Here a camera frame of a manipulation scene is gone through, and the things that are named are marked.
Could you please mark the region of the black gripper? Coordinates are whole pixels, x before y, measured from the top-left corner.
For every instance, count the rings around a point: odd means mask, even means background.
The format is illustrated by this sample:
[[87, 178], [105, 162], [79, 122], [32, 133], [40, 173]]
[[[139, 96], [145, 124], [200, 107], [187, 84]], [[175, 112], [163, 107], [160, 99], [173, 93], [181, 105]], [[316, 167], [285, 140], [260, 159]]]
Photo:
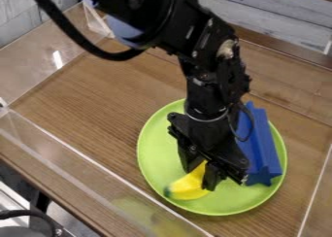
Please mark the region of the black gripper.
[[203, 189], [215, 191], [217, 184], [229, 178], [241, 185], [248, 177], [249, 159], [245, 157], [235, 132], [239, 112], [211, 122], [195, 121], [187, 115], [171, 112], [168, 134], [176, 139], [177, 153], [185, 173], [191, 173], [205, 160]]

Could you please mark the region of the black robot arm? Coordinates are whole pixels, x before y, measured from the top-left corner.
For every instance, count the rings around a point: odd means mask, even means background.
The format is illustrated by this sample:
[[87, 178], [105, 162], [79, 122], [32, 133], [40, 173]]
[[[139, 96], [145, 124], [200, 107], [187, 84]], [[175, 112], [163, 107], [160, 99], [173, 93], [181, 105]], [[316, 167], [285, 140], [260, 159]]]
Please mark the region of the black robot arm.
[[241, 97], [251, 77], [232, 26], [199, 0], [85, 0], [104, 14], [119, 40], [143, 51], [177, 57], [187, 81], [184, 112], [167, 115], [185, 172], [205, 166], [200, 187], [215, 190], [248, 176], [249, 160], [236, 144]]

